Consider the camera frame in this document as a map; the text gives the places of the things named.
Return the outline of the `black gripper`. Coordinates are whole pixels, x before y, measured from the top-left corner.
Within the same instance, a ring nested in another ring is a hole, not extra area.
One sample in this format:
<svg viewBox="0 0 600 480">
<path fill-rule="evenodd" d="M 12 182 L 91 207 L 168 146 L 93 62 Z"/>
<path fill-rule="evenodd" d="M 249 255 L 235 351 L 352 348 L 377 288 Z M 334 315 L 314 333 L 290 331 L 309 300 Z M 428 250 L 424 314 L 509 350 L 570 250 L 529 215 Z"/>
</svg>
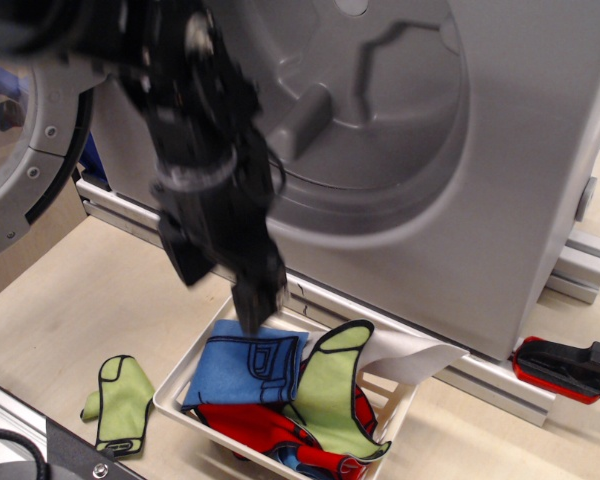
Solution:
<svg viewBox="0 0 600 480">
<path fill-rule="evenodd" d="M 284 262 L 266 227 L 275 196 L 270 166 L 160 165 L 151 193 L 163 249 L 181 281 L 193 286 L 217 265 L 230 270 L 241 329 L 256 335 L 286 294 Z"/>
</svg>

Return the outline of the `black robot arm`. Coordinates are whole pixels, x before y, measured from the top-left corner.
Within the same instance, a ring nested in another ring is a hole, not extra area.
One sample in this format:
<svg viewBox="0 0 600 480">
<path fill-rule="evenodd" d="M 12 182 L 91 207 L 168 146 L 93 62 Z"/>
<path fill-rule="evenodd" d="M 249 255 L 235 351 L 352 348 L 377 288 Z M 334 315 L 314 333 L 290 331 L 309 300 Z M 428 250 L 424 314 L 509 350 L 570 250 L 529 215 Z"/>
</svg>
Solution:
<svg viewBox="0 0 600 480">
<path fill-rule="evenodd" d="M 139 109 L 157 154 L 158 231 L 181 280 L 229 269 L 241 327 L 255 334 L 286 285 L 266 227 L 274 157 L 254 124 L 257 91 L 211 11 L 201 1 L 0 1 L 0 56 L 67 54 L 115 75 Z"/>
</svg>

